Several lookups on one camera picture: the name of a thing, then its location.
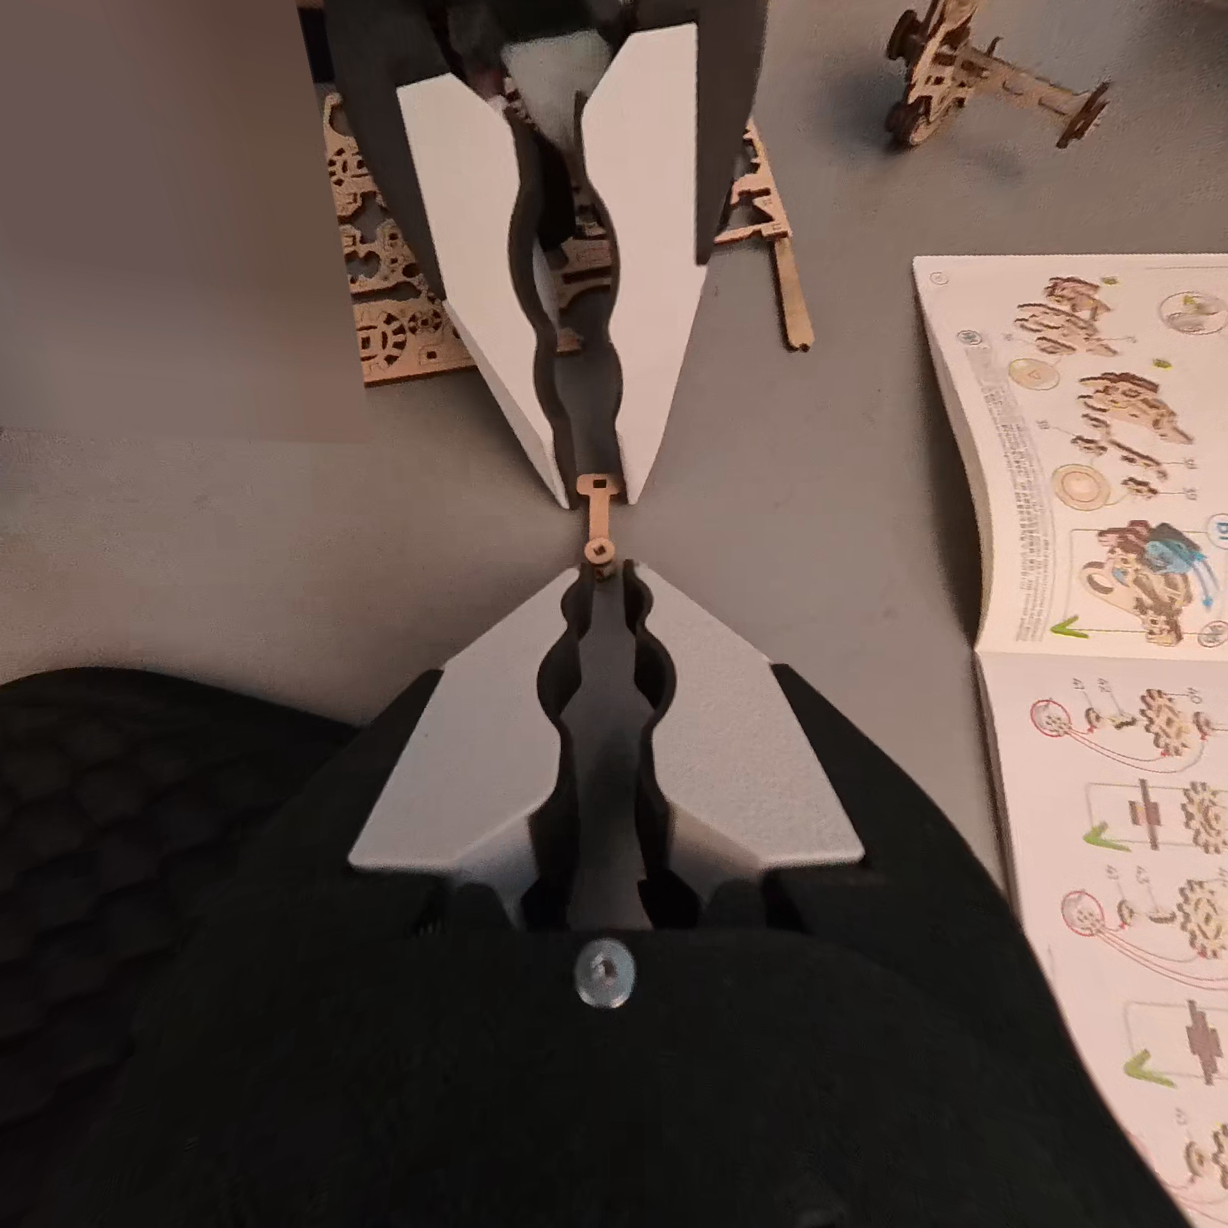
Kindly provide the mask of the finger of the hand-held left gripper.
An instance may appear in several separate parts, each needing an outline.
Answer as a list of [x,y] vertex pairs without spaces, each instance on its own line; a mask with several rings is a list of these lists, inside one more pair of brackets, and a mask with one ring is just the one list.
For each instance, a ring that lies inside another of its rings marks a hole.
[[569,506],[556,429],[542,406],[539,343],[548,316],[532,315],[532,233],[516,224],[520,191],[516,131],[506,112],[458,80],[399,87],[396,102],[452,325],[532,468]]
[[583,169],[616,255],[608,343],[629,504],[661,451],[706,277],[696,261],[697,55],[694,24],[632,34],[578,106]]

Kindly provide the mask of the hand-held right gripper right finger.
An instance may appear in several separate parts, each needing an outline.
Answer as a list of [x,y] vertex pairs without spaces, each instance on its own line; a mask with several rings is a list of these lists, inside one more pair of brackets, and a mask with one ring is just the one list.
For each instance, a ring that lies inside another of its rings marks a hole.
[[861,863],[772,661],[643,563],[624,563],[624,621],[649,705],[635,830],[651,926],[696,928],[728,884]]

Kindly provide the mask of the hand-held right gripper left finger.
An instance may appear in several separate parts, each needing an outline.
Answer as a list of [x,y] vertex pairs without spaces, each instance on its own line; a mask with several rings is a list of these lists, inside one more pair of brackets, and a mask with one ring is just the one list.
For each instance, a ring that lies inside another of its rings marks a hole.
[[579,863],[573,737],[595,577],[572,568],[442,669],[348,863],[490,888],[529,929],[561,928]]

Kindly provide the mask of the small wooden model part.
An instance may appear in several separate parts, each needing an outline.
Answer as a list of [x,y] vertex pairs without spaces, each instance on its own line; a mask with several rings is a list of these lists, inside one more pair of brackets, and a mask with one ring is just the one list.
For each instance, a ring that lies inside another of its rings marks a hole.
[[583,558],[597,580],[608,580],[618,561],[610,536],[610,506],[623,496],[621,480],[611,473],[580,474],[576,492],[588,504],[588,539]]

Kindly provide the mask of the laser-cut wooden parts sheet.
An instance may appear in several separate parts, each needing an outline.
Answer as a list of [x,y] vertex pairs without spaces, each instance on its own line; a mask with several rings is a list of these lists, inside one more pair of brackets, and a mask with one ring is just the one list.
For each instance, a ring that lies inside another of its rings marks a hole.
[[[328,182],[339,224],[342,258],[358,340],[363,384],[385,387],[475,368],[420,262],[392,221],[349,131],[339,91],[320,97]],[[718,249],[753,245],[772,259],[770,240],[789,236],[787,208],[754,119],[743,134],[740,173],[728,197]]]

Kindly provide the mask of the partly built wooden model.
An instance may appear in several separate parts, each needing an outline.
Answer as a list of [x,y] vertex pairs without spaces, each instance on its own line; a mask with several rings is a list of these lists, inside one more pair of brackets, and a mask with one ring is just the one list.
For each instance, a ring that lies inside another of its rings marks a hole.
[[1075,91],[997,56],[972,42],[978,2],[933,2],[924,15],[905,11],[885,56],[908,68],[902,99],[885,119],[892,145],[914,150],[962,113],[968,102],[990,99],[1039,116],[1066,150],[1083,140],[1110,106],[1110,83]]

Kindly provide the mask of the model instruction booklet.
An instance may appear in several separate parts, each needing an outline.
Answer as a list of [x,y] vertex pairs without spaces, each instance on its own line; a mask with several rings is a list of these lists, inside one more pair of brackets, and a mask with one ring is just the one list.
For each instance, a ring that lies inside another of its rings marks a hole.
[[1225,255],[917,256],[1022,929],[1178,1226],[1225,1226]]

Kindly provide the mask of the wooden stick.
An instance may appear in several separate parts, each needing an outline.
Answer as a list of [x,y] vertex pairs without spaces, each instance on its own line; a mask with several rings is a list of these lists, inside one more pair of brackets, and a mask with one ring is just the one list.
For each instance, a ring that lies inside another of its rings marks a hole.
[[808,353],[816,341],[808,308],[801,286],[792,239],[776,236],[770,240],[778,315],[785,346],[791,352]]

